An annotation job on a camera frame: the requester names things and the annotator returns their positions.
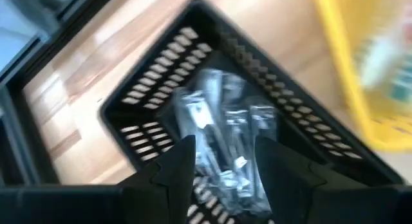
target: shopping basket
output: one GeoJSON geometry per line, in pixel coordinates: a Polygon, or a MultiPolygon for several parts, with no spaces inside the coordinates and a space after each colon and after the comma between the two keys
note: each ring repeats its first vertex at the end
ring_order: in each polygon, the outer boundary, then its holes
{"type": "MultiPolygon", "coordinates": [[[[229,70],[260,89],[279,110],[279,142],[369,186],[401,178],[274,64],[206,0],[190,0],[103,104],[100,115],[131,164],[141,169],[180,141],[171,95],[204,68],[229,70]]],[[[194,179],[188,219],[241,223],[194,179]]]]}
{"type": "Polygon", "coordinates": [[[379,112],[368,105],[359,84],[356,53],[376,29],[383,0],[316,0],[332,46],[352,117],[366,143],[376,150],[412,148],[412,116],[379,112]]]}

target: floor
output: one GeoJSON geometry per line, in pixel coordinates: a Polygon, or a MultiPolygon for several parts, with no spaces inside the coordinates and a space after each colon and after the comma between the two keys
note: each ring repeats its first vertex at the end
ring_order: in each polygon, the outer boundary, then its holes
{"type": "MultiPolygon", "coordinates": [[[[211,1],[355,130],[313,0],[211,1]]],[[[97,111],[185,2],[110,1],[25,87],[62,183],[117,183],[134,173],[106,134],[97,111]]],[[[382,153],[382,157],[412,178],[408,155],[382,153]]]]}

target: black plastic basket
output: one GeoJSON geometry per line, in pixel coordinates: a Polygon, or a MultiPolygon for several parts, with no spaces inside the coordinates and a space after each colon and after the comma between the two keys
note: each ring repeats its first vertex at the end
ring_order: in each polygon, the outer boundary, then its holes
{"type": "MultiPolygon", "coordinates": [[[[230,68],[265,93],[280,112],[283,145],[371,187],[403,183],[206,0],[189,2],[102,106],[102,121],[137,170],[179,141],[174,117],[164,115],[173,112],[172,90],[208,67],[230,68]]],[[[212,196],[198,181],[194,193],[212,196]]],[[[189,219],[238,223],[218,200],[198,204],[194,193],[189,219]]]]}

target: plastic bag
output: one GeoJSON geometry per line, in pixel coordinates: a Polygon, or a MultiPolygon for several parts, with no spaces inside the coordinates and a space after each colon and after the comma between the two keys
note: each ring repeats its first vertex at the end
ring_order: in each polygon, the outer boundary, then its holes
{"type": "MultiPolygon", "coordinates": [[[[265,99],[250,94],[249,86],[235,74],[203,70],[194,90],[176,89],[173,102],[181,137],[196,137],[201,188],[217,196],[230,214],[267,215],[270,207],[254,158],[254,139],[276,137],[276,116],[265,99]]],[[[199,202],[208,202],[200,191],[195,191],[199,202]]]]}

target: yellow basket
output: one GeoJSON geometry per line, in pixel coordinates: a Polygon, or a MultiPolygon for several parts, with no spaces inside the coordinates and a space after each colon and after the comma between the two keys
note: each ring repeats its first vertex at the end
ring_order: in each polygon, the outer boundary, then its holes
{"type": "Polygon", "coordinates": [[[316,0],[332,46],[352,117],[367,144],[378,150],[412,149],[412,117],[374,112],[358,83],[353,54],[371,33],[382,0],[316,0]]]}

